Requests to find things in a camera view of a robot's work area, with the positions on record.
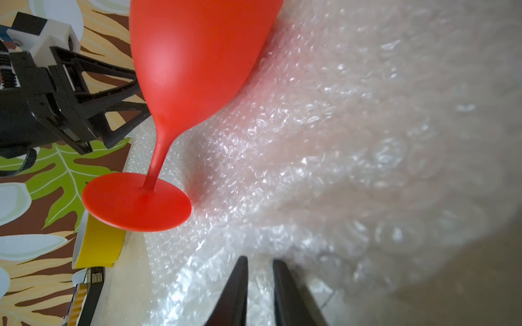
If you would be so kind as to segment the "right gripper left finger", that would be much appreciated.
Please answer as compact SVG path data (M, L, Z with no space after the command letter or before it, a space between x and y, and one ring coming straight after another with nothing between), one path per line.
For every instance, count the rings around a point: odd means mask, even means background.
M241 256L205 326L245 326L247 319L248 260Z

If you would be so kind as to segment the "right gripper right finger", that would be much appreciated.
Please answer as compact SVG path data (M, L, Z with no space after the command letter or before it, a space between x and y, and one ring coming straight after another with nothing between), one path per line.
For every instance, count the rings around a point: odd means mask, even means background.
M274 309L276 325L326 325L315 302L296 284L288 265L273 261Z

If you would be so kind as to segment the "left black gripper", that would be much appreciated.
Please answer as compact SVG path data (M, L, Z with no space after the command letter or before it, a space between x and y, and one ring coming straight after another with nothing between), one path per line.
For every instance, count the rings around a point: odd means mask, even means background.
M30 149L63 141L77 153L82 142L66 133L73 123L73 107L61 93L65 84L58 68L71 73L66 82L69 98L82 123L82 141L99 140L111 149L150 117L145 103L126 100L140 91L133 70L107 64L52 46L57 66L37 67L28 52L11 52L10 63L19 86L1 90L1 156L17 157ZM110 87L91 92L85 77Z

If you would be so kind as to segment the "red wine glass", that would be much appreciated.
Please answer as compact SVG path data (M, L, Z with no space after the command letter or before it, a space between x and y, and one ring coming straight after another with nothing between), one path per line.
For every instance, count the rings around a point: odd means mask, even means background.
M156 126L146 175L112 173L82 193L97 220L134 232L178 227L189 197L160 179L173 142L229 103L247 81L283 3L132 1L130 45L141 92Z

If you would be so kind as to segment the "bubble wrap of red glass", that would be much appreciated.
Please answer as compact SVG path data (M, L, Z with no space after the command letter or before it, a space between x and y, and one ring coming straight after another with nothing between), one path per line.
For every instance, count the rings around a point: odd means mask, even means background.
M286 1L238 97L172 146L193 205L114 325L201 325L273 259L329 325L521 324L521 2Z

